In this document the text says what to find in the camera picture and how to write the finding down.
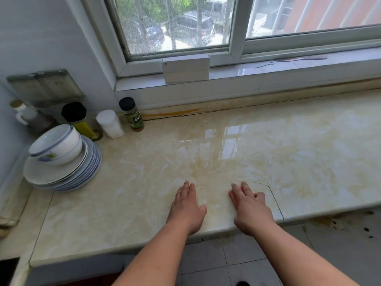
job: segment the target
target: bowl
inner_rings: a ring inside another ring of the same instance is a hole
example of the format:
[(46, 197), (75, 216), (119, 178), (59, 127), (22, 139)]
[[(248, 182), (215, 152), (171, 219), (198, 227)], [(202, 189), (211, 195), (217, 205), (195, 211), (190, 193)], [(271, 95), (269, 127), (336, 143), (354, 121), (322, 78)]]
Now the bowl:
[[(41, 162), (51, 162), (72, 152), (80, 140), (81, 136), (73, 126), (61, 124), (41, 135), (29, 148), (29, 154)], [(57, 164), (64, 164), (64, 161), (62, 159)]]
[(62, 157), (46, 161), (45, 164), (47, 164), (47, 165), (63, 165), (65, 163), (71, 162), (73, 159), (75, 159), (79, 155), (81, 150), (82, 150), (82, 139), (80, 138), (78, 140), (77, 145), (70, 152), (68, 152), (67, 154), (65, 154)]

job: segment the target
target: white box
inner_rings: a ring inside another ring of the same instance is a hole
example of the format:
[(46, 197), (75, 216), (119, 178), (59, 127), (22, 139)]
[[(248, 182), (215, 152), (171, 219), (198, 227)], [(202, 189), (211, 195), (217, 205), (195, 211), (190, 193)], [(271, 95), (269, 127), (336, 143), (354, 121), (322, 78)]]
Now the white box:
[(208, 54), (163, 58), (165, 83), (182, 83), (209, 80)]

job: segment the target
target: forearm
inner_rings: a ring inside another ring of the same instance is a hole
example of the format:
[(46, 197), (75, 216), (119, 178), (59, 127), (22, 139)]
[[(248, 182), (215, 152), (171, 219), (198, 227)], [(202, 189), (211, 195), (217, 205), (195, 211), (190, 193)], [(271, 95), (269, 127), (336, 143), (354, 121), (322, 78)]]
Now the forearm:
[(252, 234), (285, 286), (358, 285), (275, 223)]
[(169, 222), (139, 252), (113, 286), (174, 285), (187, 230)]

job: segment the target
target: white window frame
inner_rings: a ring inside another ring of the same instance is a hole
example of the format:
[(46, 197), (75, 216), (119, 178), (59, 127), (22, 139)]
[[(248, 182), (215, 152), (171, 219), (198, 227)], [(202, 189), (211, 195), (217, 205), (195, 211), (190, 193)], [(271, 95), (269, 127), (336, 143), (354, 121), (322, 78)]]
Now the white window frame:
[[(119, 77), (163, 72), (162, 55), (155, 55), (154, 59), (126, 62), (104, 0), (83, 1)], [(169, 55), (208, 53), (210, 66), (215, 67), (381, 46), (381, 25), (246, 40), (251, 12), (259, 3), (253, 1), (235, 0), (229, 47), (174, 52)]]

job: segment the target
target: window pane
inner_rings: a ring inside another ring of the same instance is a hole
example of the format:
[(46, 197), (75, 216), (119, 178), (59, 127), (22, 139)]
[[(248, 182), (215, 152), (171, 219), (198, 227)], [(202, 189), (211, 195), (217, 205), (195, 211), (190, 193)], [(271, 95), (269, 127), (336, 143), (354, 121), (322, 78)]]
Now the window pane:
[(381, 23), (381, 0), (254, 0), (246, 38)]
[(235, 0), (112, 1), (132, 58), (229, 45)]

